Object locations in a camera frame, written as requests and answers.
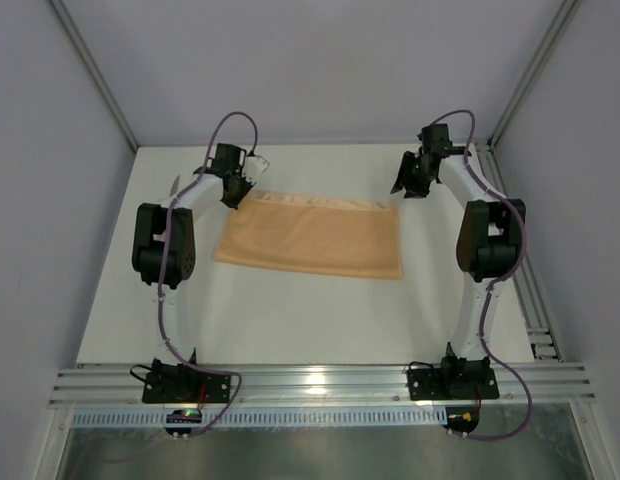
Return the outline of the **peach satin cloth napkin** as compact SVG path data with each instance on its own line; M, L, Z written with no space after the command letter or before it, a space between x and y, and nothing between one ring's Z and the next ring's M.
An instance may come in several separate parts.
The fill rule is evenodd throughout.
M277 271L399 280L398 206L258 190L229 214L214 259Z

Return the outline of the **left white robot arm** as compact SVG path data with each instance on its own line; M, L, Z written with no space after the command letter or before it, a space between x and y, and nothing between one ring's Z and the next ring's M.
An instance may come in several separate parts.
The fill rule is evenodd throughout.
M145 403L230 401L231 382L240 374L197 362L186 288L197 260L195 223L218 205L237 209L268 167L253 149L219 143L192 175L175 182L167 199L138 207L132 267L155 289L158 336L144 379Z

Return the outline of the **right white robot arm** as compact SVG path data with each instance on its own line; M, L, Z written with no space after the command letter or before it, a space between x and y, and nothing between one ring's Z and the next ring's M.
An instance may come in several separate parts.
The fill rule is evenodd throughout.
M404 153L391 191L424 199L433 184L452 192L463 207L456 261L464 274L459 319L437 365L413 361L406 368L413 401L496 399L489 342L503 285L519 268L525 247L526 206L496 191L456 146L445 123L424 127L415 152Z

